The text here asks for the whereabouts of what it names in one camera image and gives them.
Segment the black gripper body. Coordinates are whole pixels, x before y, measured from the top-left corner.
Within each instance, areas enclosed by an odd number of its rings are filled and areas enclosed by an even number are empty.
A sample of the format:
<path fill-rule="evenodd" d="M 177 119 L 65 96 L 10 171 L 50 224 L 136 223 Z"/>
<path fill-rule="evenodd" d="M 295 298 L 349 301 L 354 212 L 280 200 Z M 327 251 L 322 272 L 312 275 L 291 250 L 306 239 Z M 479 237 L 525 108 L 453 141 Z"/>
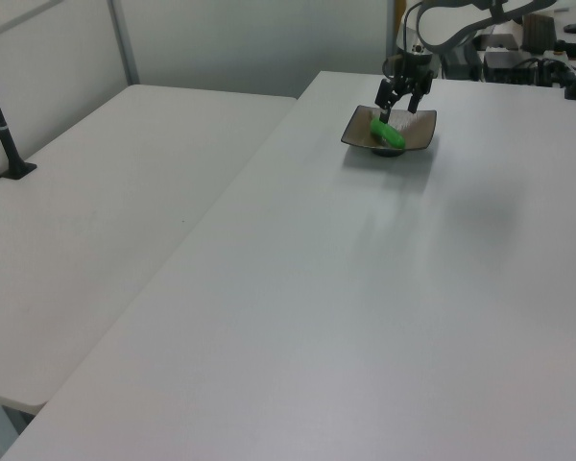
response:
<path fill-rule="evenodd" d="M 431 54 L 413 54 L 400 50 L 382 64 L 384 76 L 395 94 L 428 94 L 434 72 L 430 68 Z"/>

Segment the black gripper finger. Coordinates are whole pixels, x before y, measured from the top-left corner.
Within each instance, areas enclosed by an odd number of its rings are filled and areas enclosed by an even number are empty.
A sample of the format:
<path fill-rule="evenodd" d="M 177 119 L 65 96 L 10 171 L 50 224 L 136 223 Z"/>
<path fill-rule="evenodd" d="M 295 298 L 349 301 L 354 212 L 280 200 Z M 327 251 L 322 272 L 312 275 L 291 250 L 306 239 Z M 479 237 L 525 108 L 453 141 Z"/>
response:
<path fill-rule="evenodd" d="M 394 79 L 383 79 L 380 82 L 374 100 L 375 104 L 380 108 L 379 119 L 381 121 L 389 120 L 392 107 L 398 100 L 399 95 L 396 93 L 396 81 Z"/>
<path fill-rule="evenodd" d="M 424 76 L 422 79 L 414 83 L 412 96 L 409 101 L 408 111 L 416 113 L 422 98 L 430 92 L 432 85 L 432 76 Z"/>

